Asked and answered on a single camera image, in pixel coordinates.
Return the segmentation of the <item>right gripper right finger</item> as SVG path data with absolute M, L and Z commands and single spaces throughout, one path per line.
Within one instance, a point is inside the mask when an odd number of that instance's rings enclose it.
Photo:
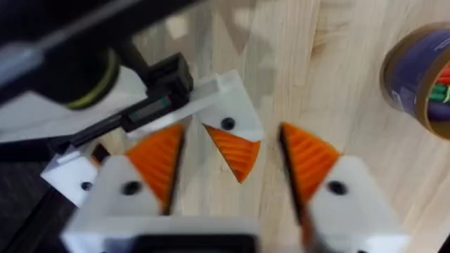
M 304 129 L 278 128 L 305 252 L 403 252 L 410 237 L 364 161 Z

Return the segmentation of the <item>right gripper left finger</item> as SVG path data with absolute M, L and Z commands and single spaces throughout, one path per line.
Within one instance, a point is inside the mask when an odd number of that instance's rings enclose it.
M 184 126 L 173 124 L 109 157 L 79 213 L 86 216 L 153 216 L 171 212 Z

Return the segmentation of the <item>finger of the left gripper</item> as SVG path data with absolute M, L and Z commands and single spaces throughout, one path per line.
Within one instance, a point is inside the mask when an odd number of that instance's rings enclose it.
M 236 70 L 218 74 L 210 104 L 195 116 L 207 130 L 237 182 L 248 177 L 256 162 L 264 128 L 243 80 Z

